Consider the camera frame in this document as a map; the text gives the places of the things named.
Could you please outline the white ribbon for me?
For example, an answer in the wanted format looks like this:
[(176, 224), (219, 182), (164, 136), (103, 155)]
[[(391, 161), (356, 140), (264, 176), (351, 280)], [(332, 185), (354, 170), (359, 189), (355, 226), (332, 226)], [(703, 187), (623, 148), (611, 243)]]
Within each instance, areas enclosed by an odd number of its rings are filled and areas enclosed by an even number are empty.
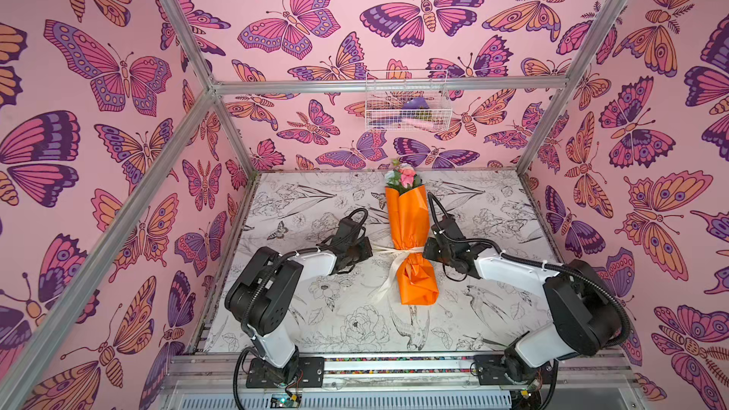
[(390, 292), (390, 289), (396, 281), (397, 271), (398, 269), (400, 269), (402, 263), (404, 263), (404, 260), (406, 260), (406, 258), (411, 256), (412, 254), (422, 254), (424, 252), (424, 246), (406, 250), (399, 250), (392, 247), (374, 244), (372, 246), (372, 251), (374, 252), (374, 254), (381, 254), (384, 255), (386, 258), (391, 259), (388, 268), (387, 278), (378, 288), (375, 288), (369, 294), (370, 301), (372, 303), (379, 303), (383, 300), (383, 298), (386, 298), (387, 294)]

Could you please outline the orange wrapping paper sheet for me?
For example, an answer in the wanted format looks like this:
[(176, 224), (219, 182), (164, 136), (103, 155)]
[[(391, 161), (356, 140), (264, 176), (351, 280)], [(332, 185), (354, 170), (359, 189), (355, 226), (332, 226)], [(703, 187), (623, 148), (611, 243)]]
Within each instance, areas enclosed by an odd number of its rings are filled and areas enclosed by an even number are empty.
[[(387, 187), (385, 200), (393, 247), (406, 250), (425, 246), (430, 230), (425, 188), (421, 186), (401, 195)], [(434, 267), (423, 254), (412, 254), (404, 260), (393, 287), (406, 306), (433, 306), (440, 295)]]

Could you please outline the pink fake rose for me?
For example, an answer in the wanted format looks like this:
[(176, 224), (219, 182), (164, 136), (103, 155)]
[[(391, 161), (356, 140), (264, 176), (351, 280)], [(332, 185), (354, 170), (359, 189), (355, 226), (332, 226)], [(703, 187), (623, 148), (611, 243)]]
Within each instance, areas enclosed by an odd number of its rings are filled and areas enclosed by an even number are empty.
[(396, 173), (398, 174), (398, 191), (401, 195), (423, 185), (423, 180), (410, 163), (399, 161)]

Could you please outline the white fake flower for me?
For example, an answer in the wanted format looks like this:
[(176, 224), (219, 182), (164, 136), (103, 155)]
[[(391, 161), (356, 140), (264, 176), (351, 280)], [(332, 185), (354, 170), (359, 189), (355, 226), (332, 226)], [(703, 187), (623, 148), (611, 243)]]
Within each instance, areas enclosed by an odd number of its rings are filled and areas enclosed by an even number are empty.
[(385, 174), (385, 183), (387, 187), (397, 189), (401, 185), (401, 173), (396, 170), (390, 170)]

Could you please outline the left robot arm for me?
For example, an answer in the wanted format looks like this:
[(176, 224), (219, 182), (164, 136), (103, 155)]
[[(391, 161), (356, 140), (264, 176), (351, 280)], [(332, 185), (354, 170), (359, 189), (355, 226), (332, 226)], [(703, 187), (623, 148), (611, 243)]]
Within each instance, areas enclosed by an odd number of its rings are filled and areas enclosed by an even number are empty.
[(347, 274), (373, 256), (366, 236), (368, 209), (340, 219), (337, 231), (313, 247), (292, 252), (259, 248), (228, 290), (224, 307), (249, 336), (266, 366), (290, 376), (299, 350), (284, 326), (301, 282)]

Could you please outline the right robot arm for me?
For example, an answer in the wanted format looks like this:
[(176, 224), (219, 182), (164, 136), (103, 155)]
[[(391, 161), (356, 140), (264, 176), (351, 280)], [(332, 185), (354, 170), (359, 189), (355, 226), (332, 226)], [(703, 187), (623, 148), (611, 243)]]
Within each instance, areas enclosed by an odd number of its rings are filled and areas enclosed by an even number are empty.
[(546, 364), (592, 357), (630, 339), (628, 313), (587, 262), (559, 265), (512, 256), (490, 239), (465, 237), (449, 214), (434, 219), (432, 232), (424, 249), (427, 259), (547, 302), (551, 322), (514, 340), (498, 362), (486, 366), (496, 379), (525, 385)]

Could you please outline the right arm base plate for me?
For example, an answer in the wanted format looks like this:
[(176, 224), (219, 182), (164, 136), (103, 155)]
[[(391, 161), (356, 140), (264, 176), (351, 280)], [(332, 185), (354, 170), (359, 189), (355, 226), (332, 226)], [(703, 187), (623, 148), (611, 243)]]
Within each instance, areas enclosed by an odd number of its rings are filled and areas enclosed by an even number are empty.
[(543, 364), (540, 368), (529, 366), (516, 354), (489, 352), (475, 355), (472, 372), (480, 385), (520, 386), (551, 385), (554, 381), (554, 365)]

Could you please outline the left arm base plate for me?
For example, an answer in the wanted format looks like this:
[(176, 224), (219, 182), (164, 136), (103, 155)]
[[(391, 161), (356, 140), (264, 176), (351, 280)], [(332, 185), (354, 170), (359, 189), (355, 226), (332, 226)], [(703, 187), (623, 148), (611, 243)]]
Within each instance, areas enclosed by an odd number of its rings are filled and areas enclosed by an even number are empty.
[(247, 374), (247, 388), (321, 388), (324, 381), (324, 357), (293, 356), (283, 368), (276, 368), (259, 358), (252, 359)]

